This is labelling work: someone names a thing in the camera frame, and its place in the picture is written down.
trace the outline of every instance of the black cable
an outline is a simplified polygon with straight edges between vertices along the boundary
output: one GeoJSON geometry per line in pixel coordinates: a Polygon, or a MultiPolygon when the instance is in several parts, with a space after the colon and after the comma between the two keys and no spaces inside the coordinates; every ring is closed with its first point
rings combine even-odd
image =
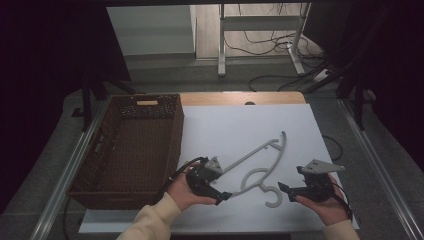
{"type": "Polygon", "coordinates": [[[225,37],[224,37],[224,42],[225,42],[225,45],[227,45],[227,47],[229,47],[230,49],[233,49],[233,50],[239,50],[239,51],[242,51],[242,52],[245,52],[245,53],[249,53],[249,54],[252,54],[252,55],[257,55],[257,56],[260,56],[260,55],[265,55],[265,54],[267,54],[267,53],[270,53],[270,52],[272,52],[277,46],[279,46],[279,45],[283,45],[283,44],[287,44],[288,42],[282,42],[282,43],[278,43],[278,44],[276,44],[272,49],[270,49],[269,51],[266,51],[266,52],[263,52],[263,53],[253,53],[253,52],[249,52],[249,51],[247,51],[247,50],[245,50],[245,49],[242,49],[242,48],[236,48],[236,47],[232,47],[232,46],[230,46],[230,45],[228,45],[228,43],[227,43],[227,40],[225,39],[225,37]]]}
{"type": "Polygon", "coordinates": [[[65,209],[63,210],[63,217],[62,217],[62,230],[63,230],[63,235],[65,236],[65,240],[70,239],[68,235],[68,227],[66,224],[66,216],[68,214],[69,202],[71,202],[71,198],[67,197],[66,203],[65,203],[65,209]]]}
{"type": "Polygon", "coordinates": [[[332,161],[339,160],[343,156],[343,147],[342,147],[342,145],[339,142],[337,142],[336,139],[334,139],[334,138],[332,138],[330,136],[322,135],[322,137],[331,140],[332,142],[334,142],[339,147],[339,149],[340,149],[339,155],[337,155],[337,157],[331,158],[332,161]]]}
{"type": "Polygon", "coordinates": [[[293,82],[289,82],[289,83],[285,83],[283,85],[281,85],[278,89],[277,92],[281,91],[281,89],[283,89],[284,87],[290,86],[293,83],[296,83],[298,81],[301,81],[302,79],[305,79],[306,77],[309,77],[313,74],[316,74],[317,72],[319,72],[319,70],[324,69],[329,63],[326,61],[323,61],[322,63],[320,63],[320,65],[318,65],[316,68],[312,69],[311,71],[309,71],[308,73],[302,75],[301,77],[299,77],[297,80],[293,81],[293,82]]]}
{"type": "Polygon", "coordinates": [[[172,184],[172,182],[181,174],[181,173],[183,173],[184,172],[184,170],[187,168],[187,167],[189,167],[189,166],[191,166],[193,163],[195,163],[195,162],[197,162],[197,161],[199,161],[199,160],[201,160],[201,159],[203,159],[202,157],[198,157],[198,158],[195,158],[195,159],[193,159],[193,160],[191,160],[191,161],[189,161],[188,163],[186,163],[186,164],[184,164],[182,167],[180,167],[180,169],[178,169],[174,174],[172,174],[169,178],[168,178],[168,180],[162,185],[162,187],[160,188],[160,190],[158,191],[158,193],[156,194],[156,198],[155,198],[155,202],[154,203],[152,203],[153,205],[154,204],[156,204],[156,203],[158,203],[159,202],[159,200],[161,200],[162,199],[162,197],[163,197],[163,194],[165,194],[165,192],[166,192],[166,190],[168,190],[168,187],[172,184]]]}

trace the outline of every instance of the electrical cable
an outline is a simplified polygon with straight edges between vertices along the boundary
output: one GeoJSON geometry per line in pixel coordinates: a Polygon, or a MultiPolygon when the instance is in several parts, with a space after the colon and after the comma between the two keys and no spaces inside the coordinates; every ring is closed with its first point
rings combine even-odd
{"type": "Polygon", "coordinates": [[[224,37],[224,42],[225,42],[225,45],[227,45],[227,47],[229,47],[230,49],[239,50],[239,51],[242,51],[242,52],[245,52],[245,53],[249,53],[249,54],[252,54],[252,55],[257,55],[257,56],[268,54],[268,53],[272,52],[273,50],[275,50],[275,48],[277,46],[283,45],[283,44],[287,44],[287,42],[278,43],[272,49],[270,49],[269,51],[266,51],[266,52],[263,52],[263,53],[253,53],[253,52],[247,51],[247,50],[242,49],[242,48],[236,48],[236,47],[232,47],[232,46],[228,45],[227,40],[225,39],[225,37],[224,37]]]}
{"type": "Polygon", "coordinates": [[[309,71],[308,73],[302,75],[301,77],[299,77],[297,80],[289,82],[289,83],[285,83],[283,85],[281,85],[278,89],[277,92],[281,91],[283,88],[292,85],[293,83],[296,83],[298,81],[301,81],[302,79],[306,79],[306,77],[309,77],[313,74],[317,74],[319,72],[319,70],[324,69],[325,67],[327,67],[329,63],[326,61],[323,61],[322,63],[320,63],[320,65],[318,65],[316,68],[312,69],[311,71],[309,71]]]}
{"type": "Polygon", "coordinates": [[[332,138],[330,136],[322,135],[322,137],[331,140],[332,142],[334,142],[339,147],[339,149],[340,149],[339,155],[337,155],[337,157],[331,158],[331,161],[337,161],[337,160],[339,160],[343,156],[343,147],[342,147],[342,145],[339,142],[337,142],[336,139],[334,139],[334,138],[332,138]]]}

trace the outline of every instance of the sleeve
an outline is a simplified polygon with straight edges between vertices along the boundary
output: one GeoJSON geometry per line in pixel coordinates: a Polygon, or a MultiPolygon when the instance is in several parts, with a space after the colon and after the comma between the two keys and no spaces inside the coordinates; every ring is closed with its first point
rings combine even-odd
{"type": "Polygon", "coordinates": [[[165,193],[154,206],[144,206],[117,240],[168,240],[171,237],[170,225],[181,214],[174,200],[165,193]]]}
{"type": "Polygon", "coordinates": [[[328,240],[359,240],[350,220],[327,226],[323,231],[328,240]]]}

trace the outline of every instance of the white board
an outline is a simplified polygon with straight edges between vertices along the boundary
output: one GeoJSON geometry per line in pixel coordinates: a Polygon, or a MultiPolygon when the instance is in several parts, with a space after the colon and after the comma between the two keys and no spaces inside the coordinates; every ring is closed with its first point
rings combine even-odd
{"type": "MultiPolygon", "coordinates": [[[[179,167],[196,157],[216,156],[225,169],[271,139],[279,139],[277,144],[281,145],[282,131],[287,135],[286,148],[278,165],[264,180],[266,186],[278,188],[278,182],[282,182],[290,187],[304,187],[303,176],[297,173],[296,166],[305,166],[313,159],[331,163],[308,104],[190,106],[184,107],[184,114],[179,167]]],[[[219,191],[240,190],[247,172],[271,167],[277,155],[278,151],[272,147],[263,149],[221,176],[212,186],[219,191]]],[[[251,176],[248,183],[262,174],[251,176]]],[[[218,206],[192,206],[174,221],[171,231],[176,234],[289,233],[324,227],[312,210],[290,202],[284,193],[279,207],[265,205],[266,201],[276,199],[275,193],[264,193],[256,187],[218,206]]],[[[87,210],[80,232],[121,232],[131,224],[136,213],[87,210]]]]}

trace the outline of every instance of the brown wicker basket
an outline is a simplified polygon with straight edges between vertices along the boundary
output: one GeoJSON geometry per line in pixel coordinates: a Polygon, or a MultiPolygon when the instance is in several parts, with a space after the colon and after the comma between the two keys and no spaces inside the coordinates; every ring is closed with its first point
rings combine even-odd
{"type": "Polygon", "coordinates": [[[183,122],[178,94],[112,97],[67,194],[88,209],[152,204],[176,171],[183,122]]]}

